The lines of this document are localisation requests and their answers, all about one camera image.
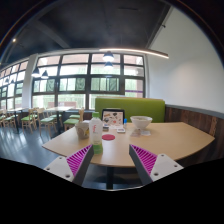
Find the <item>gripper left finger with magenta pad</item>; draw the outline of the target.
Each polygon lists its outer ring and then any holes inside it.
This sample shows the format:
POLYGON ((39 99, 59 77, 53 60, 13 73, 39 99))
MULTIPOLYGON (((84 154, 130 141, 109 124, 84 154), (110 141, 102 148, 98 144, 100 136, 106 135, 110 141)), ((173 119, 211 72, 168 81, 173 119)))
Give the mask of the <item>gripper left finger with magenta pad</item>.
POLYGON ((93 146, 88 145, 70 156, 57 157, 44 170, 81 186, 93 155, 93 146))

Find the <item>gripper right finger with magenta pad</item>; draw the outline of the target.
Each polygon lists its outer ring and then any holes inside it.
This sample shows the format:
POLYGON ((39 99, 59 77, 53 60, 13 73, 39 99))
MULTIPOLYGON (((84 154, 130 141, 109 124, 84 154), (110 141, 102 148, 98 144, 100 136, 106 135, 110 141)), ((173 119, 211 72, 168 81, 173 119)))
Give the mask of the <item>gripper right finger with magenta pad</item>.
POLYGON ((132 158, 143 185, 155 182, 182 169, 182 166, 166 154, 156 155, 133 144, 129 145, 132 158))

